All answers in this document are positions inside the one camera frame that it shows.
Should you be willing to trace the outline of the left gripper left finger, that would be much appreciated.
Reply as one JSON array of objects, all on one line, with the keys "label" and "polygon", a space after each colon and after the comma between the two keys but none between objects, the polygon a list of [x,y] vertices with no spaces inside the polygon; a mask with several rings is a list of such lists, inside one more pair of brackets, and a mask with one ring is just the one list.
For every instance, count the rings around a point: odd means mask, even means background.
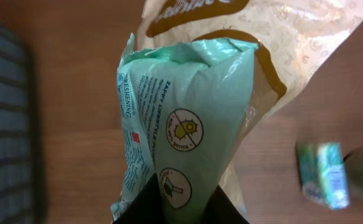
[{"label": "left gripper left finger", "polygon": [[126,211],[113,224],[165,224],[162,199],[154,174]]}]

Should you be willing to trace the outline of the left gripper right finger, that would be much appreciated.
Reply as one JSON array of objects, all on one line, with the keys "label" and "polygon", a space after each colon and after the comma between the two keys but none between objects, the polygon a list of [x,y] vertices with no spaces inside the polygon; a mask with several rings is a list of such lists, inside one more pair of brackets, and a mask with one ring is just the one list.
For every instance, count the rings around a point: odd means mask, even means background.
[{"label": "left gripper right finger", "polygon": [[220,186],[213,192],[204,213],[205,224],[250,224],[235,208]]}]

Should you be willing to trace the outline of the light green wipes packet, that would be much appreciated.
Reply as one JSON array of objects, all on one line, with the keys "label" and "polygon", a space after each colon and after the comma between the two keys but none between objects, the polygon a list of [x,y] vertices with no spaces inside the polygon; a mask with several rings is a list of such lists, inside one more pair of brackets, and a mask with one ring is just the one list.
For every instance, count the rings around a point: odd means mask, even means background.
[{"label": "light green wipes packet", "polygon": [[115,220],[149,179],[169,223],[199,223],[237,138],[254,84],[258,46],[230,38],[136,51],[117,68],[127,170]]}]

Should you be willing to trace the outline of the small teal white packet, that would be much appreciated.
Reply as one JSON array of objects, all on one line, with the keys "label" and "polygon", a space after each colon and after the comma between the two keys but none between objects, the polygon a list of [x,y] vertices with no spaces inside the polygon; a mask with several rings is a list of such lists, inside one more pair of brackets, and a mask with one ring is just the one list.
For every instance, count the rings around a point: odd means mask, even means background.
[{"label": "small teal white packet", "polygon": [[331,210],[348,207],[350,198],[341,144],[299,142],[295,150],[303,195]]}]

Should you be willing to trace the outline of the brown snack packet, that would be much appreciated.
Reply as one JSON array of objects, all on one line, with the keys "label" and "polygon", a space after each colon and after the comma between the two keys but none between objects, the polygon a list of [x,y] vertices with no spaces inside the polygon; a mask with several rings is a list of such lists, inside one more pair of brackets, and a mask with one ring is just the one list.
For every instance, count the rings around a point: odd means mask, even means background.
[{"label": "brown snack packet", "polygon": [[229,37],[256,43],[253,92],[232,152],[292,101],[363,21],[363,1],[146,1],[138,49]]}]

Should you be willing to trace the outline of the grey plastic mesh basket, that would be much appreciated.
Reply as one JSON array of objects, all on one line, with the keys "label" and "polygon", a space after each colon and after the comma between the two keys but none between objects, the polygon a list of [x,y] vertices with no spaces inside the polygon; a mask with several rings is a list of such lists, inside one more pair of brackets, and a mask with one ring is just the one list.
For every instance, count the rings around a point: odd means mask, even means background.
[{"label": "grey plastic mesh basket", "polygon": [[0,223],[45,223],[35,60],[30,47],[0,24]]}]

